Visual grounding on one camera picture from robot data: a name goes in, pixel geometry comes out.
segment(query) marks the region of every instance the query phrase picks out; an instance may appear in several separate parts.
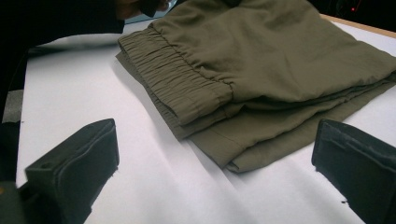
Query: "table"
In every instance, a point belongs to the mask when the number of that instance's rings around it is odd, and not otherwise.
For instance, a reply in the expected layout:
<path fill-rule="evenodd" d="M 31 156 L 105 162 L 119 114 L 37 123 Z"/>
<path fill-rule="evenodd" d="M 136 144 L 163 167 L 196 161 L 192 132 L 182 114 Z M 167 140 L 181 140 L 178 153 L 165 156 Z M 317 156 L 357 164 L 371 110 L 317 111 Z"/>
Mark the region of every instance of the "table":
<path fill-rule="evenodd" d="M 124 33 L 150 21 L 129 24 Z M 336 23 L 396 56 L 396 39 Z M 59 39 L 29 60 L 21 115 L 17 185 L 24 168 L 84 125 L 116 121 L 119 170 L 86 223 L 362 223 L 310 159 L 313 144 L 260 170 L 236 175 L 191 141 L 178 142 L 143 87 L 115 55 L 119 35 Z M 396 88 L 345 123 L 396 146 Z"/>

